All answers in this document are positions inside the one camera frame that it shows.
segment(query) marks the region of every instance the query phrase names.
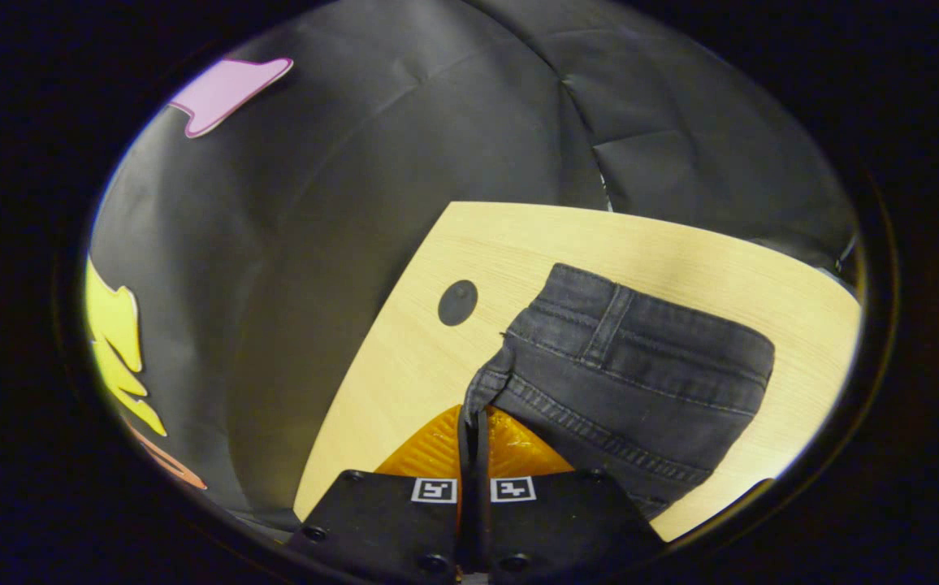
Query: jeans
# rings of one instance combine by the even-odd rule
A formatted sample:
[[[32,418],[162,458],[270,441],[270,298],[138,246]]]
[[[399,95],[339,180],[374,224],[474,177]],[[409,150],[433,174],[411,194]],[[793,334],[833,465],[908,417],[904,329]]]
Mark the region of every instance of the jeans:
[[[755,417],[773,344],[755,330],[566,264],[474,376],[462,412],[517,418],[647,519],[711,475]]]

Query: wrinkled fabric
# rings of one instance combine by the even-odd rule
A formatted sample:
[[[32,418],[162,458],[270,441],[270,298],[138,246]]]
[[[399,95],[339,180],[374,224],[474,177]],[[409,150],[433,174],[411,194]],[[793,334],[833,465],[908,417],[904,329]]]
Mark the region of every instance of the wrinkled fabric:
[[[837,275],[837,174],[774,97],[689,37],[606,0],[465,0],[534,51],[584,123],[612,210],[766,245]]]
[[[495,405],[577,469],[604,469],[647,519],[710,477],[758,413],[773,344],[753,329],[556,264],[463,416]]]

